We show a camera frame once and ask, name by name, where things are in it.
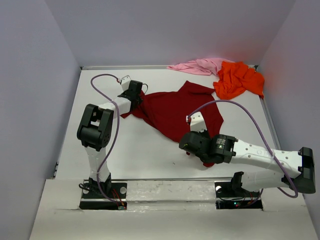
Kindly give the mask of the dark red t shirt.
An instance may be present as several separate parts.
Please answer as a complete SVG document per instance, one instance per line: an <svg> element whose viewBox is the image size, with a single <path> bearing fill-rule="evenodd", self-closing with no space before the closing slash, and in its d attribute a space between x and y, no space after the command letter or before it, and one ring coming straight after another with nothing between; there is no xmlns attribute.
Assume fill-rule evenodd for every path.
<svg viewBox="0 0 320 240"><path fill-rule="evenodd" d="M122 118L133 115L144 120L165 137L179 142L190 131L186 116L214 100L213 88L186 81L178 91L141 93L142 103Z"/></svg>

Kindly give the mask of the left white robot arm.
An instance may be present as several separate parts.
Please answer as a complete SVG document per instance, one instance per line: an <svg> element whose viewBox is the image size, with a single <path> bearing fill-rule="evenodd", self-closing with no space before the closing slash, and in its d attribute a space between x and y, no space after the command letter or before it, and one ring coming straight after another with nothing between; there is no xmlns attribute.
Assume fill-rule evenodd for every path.
<svg viewBox="0 0 320 240"><path fill-rule="evenodd" d="M76 133L87 153L90 167L88 183L81 187L101 198L107 197L112 190L112 177L106 160L110 152L106 152L106 147L112 137L113 121L116 119L117 123L111 149L118 137L120 116L131 112L142 102L142 82L123 79L120 85L123 92L115 99L110 99L105 104L88 104L85 107Z"/></svg>

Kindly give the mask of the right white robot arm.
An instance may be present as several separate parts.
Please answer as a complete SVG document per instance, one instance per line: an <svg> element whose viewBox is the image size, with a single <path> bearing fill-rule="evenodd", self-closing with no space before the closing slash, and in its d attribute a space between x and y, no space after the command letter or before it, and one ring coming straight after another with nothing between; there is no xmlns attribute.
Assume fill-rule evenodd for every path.
<svg viewBox="0 0 320 240"><path fill-rule="evenodd" d="M209 138L191 131L182 137L179 148L195 155L204 164L243 164L261 168L257 172L234 173L230 190L235 196L267 188L290 188L302 194L316 192L314 156L308 147L298 151L268 151L233 136L218 134Z"/></svg>

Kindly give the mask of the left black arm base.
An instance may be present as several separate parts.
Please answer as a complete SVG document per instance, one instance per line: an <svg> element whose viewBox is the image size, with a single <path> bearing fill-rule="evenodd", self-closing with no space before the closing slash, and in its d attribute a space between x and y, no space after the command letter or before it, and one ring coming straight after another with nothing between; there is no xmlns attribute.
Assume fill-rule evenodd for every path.
<svg viewBox="0 0 320 240"><path fill-rule="evenodd" d="M78 184L81 189L79 208L82 210L122 211L127 209L128 184L113 181L111 175L99 185L92 178Z"/></svg>

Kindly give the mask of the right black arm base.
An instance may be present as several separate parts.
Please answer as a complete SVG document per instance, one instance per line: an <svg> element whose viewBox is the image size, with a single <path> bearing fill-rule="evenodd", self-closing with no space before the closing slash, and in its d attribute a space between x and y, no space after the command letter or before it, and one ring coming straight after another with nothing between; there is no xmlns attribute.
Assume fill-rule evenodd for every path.
<svg viewBox="0 0 320 240"><path fill-rule="evenodd" d="M263 209L260 191L242 188L244 172L236 172L230 181L218 181L215 187L215 206L218 210Z"/></svg>

